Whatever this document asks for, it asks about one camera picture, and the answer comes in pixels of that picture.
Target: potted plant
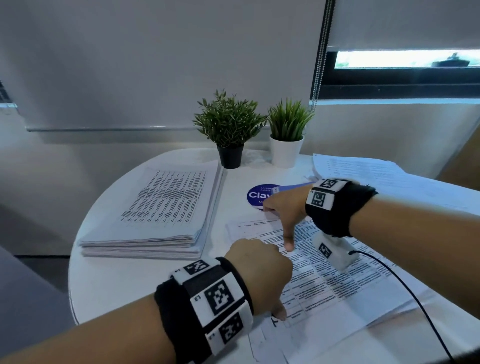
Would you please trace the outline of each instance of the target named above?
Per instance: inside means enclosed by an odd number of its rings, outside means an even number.
[[[301,101],[287,99],[268,109],[270,150],[272,163],[280,168],[292,168],[303,143],[303,129],[312,119],[313,111],[307,110]]]
[[[215,91],[215,100],[198,101],[202,113],[195,114],[193,123],[199,131],[216,144],[220,162],[225,168],[240,166],[243,144],[256,136],[267,121],[266,115],[255,113],[257,102],[237,101],[235,96]]]

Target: white device with marker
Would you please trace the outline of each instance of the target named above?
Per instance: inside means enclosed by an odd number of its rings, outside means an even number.
[[[338,271],[344,271],[360,258],[358,253],[348,254],[355,248],[345,238],[334,238],[319,231],[313,236],[312,243]]]

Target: green foliage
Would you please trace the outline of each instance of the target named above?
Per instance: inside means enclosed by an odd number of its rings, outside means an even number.
[[[266,115],[255,113],[257,102],[236,101],[235,95],[215,91],[216,100],[211,103],[203,99],[198,101],[201,114],[195,114],[193,123],[199,126],[199,132],[222,148],[238,147],[256,136],[267,121]]]
[[[305,125],[313,118],[313,111],[307,110],[301,101],[280,101],[268,109],[268,122],[272,129],[272,138],[282,142],[296,142],[302,139]]]

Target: tabletop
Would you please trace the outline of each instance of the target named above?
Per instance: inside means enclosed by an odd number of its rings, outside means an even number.
[[[96,228],[129,192],[145,168],[161,163],[201,163],[218,160],[213,148],[178,149],[154,157],[115,181],[87,213],[73,244],[69,266],[69,297],[77,323],[151,294],[168,278],[168,273],[183,266],[185,260],[84,257],[78,240]],[[242,164],[225,170],[219,191],[211,234],[203,255],[223,256],[229,245],[225,224],[245,214],[262,214],[247,201],[252,187],[264,184],[289,185],[307,182],[312,173],[312,157],[299,155],[294,168],[280,169],[270,163],[266,151],[244,150]],[[438,296],[428,308],[452,353],[480,345],[480,322],[454,304]],[[420,310],[402,314],[346,338],[316,358],[323,363],[425,363],[444,358],[430,326]],[[248,337],[240,338],[235,348],[218,358],[220,363],[255,363]]]

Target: hand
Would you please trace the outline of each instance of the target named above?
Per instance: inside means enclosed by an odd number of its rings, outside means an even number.
[[[293,264],[278,252],[275,244],[258,239],[240,239],[225,255],[243,278],[252,298],[255,315],[270,311],[285,320],[287,312],[280,302],[285,285],[292,278]]]
[[[295,248],[293,231],[295,225],[307,217],[305,201],[313,184],[278,192],[264,200],[264,211],[276,211],[283,227],[283,243],[291,252]]]

